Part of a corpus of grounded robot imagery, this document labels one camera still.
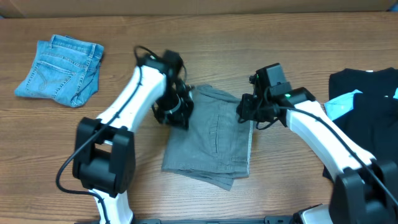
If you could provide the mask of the light blue garment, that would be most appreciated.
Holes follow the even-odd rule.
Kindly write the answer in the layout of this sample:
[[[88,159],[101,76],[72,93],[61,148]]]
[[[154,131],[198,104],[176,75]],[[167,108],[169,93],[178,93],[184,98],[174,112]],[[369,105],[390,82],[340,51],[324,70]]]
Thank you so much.
[[[324,104],[327,116],[336,120],[352,110],[369,109],[376,111],[385,110],[397,105],[397,90],[392,96],[375,95],[372,93],[363,93],[360,90],[354,90],[342,94]]]

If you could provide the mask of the brown cardboard backdrop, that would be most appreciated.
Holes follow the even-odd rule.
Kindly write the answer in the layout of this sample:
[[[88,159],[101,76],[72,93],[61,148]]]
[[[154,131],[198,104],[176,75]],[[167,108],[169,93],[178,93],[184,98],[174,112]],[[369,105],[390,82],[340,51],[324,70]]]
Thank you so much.
[[[386,11],[394,0],[1,0],[11,18]]]

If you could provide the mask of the grey cotton shorts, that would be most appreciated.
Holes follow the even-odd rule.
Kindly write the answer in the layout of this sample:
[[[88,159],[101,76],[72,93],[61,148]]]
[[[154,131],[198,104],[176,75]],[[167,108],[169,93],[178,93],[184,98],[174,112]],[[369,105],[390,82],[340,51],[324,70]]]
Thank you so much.
[[[235,179],[249,176],[254,125],[239,123],[235,96],[199,85],[187,130],[172,128],[162,170],[231,190]]]

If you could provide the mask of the black t-shirt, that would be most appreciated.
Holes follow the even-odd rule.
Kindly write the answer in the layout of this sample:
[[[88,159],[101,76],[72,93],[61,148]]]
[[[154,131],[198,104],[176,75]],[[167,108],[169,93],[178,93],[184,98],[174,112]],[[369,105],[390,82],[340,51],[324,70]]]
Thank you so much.
[[[329,101],[345,93],[392,96],[397,90],[397,69],[379,71],[344,69],[330,75]],[[397,105],[385,110],[352,110],[333,121],[351,140],[379,161],[397,162]]]

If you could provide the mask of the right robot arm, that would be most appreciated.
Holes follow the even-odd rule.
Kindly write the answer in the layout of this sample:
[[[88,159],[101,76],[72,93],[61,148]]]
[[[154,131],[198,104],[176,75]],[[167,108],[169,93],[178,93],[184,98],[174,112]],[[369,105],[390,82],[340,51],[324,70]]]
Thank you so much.
[[[396,163],[352,141],[306,88],[291,87],[279,63],[257,70],[249,82],[254,91],[242,95],[239,122],[281,122],[309,145],[333,181],[330,202],[296,212],[292,223],[397,223]]]

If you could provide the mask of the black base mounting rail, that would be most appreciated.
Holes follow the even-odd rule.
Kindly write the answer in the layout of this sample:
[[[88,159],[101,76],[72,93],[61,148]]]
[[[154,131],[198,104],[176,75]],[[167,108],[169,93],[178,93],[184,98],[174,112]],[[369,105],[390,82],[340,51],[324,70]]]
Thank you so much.
[[[293,224],[293,216],[266,216],[264,218],[235,218],[209,220],[133,219],[133,224]]]

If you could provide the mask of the folded blue denim jeans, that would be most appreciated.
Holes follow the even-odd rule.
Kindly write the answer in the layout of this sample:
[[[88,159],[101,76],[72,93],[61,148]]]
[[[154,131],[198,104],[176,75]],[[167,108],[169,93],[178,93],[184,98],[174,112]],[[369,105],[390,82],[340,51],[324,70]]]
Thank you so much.
[[[69,36],[40,40],[31,69],[14,94],[81,107],[99,89],[103,53],[102,45]]]

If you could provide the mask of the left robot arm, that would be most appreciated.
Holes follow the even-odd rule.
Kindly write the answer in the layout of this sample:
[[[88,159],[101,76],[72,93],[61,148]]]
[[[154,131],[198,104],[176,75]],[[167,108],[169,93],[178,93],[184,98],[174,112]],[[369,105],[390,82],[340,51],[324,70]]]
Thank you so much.
[[[127,190],[134,177],[134,133],[148,110],[160,124],[182,130],[193,111],[192,87],[179,73],[185,70],[179,53],[148,52],[136,58],[133,76],[114,103],[97,118],[83,118],[75,140],[72,174],[93,195],[99,223],[132,223]]]

